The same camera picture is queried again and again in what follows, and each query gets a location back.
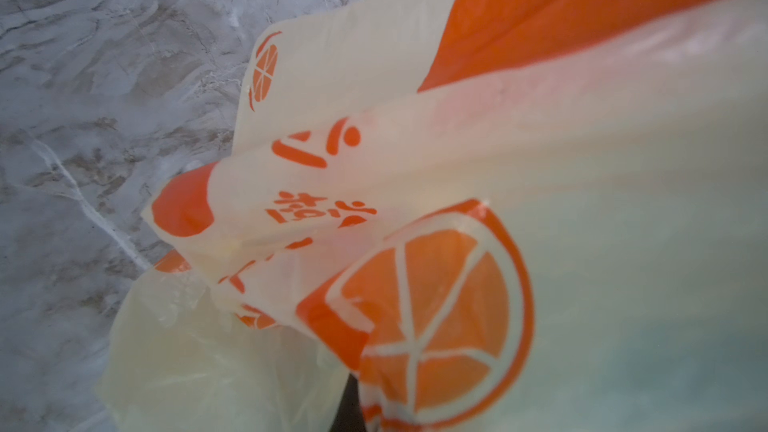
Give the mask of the cream plastic bag orange print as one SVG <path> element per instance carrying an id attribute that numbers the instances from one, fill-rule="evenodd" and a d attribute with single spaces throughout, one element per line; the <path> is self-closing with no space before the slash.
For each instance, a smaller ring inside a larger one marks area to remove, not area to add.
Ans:
<path id="1" fill-rule="evenodd" d="M 123 431 L 763 431 L 767 0 L 276 23 L 143 218 Z"/>

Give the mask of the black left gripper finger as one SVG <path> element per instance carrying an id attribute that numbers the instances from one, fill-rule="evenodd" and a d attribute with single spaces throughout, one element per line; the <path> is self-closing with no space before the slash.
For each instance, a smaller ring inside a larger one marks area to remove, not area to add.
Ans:
<path id="1" fill-rule="evenodd" d="M 365 420 L 359 403 L 358 381 L 348 376 L 338 410 L 330 432 L 366 432 Z"/>

